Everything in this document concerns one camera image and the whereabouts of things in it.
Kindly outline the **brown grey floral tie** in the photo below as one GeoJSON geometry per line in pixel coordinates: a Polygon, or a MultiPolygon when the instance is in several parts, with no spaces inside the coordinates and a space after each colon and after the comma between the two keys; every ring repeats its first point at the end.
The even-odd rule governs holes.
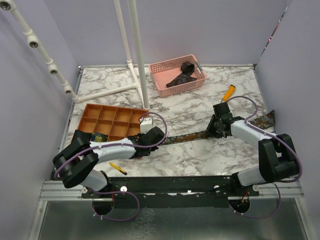
{"type": "MultiPolygon", "coordinates": [[[[266,130],[268,128],[274,127],[276,125],[275,111],[272,110],[260,117],[250,120],[249,122],[250,124],[262,130],[266,130]]],[[[170,144],[183,143],[183,142],[208,139],[208,138],[212,138],[212,136],[210,136],[208,133],[206,133],[205,130],[203,130],[203,131],[198,131],[198,132],[193,132],[193,133],[188,133],[183,135],[167,137],[161,145],[170,145],[170,144]]]]}

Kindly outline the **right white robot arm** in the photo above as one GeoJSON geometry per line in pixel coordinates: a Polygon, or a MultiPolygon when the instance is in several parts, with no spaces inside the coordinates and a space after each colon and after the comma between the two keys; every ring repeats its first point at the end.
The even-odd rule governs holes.
{"type": "Polygon", "coordinates": [[[240,196],[248,186],[274,182],[294,182],[301,177],[302,166],[291,137],[264,131],[248,120],[233,116],[226,102],[213,106],[214,114],[206,128],[206,134],[215,139],[237,137],[258,151],[258,165],[232,175],[229,189],[240,196]]]}

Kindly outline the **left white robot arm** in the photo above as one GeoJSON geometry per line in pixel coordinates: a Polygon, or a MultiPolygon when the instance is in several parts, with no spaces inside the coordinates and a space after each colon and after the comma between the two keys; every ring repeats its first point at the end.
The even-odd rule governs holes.
{"type": "Polygon", "coordinates": [[[103,171],[94,167],[102,162],[118,159],[136,159],[150,155],[166,138],[166,132],[152,127],[147,133],[131,135],[118,141],[94,142],[89,134],[80,132],[75,139],[52,160],[56,177],[65,188],[82,185],[93,189],[97,196],[106,197],[111,190],[110,181],[103,171]]]}

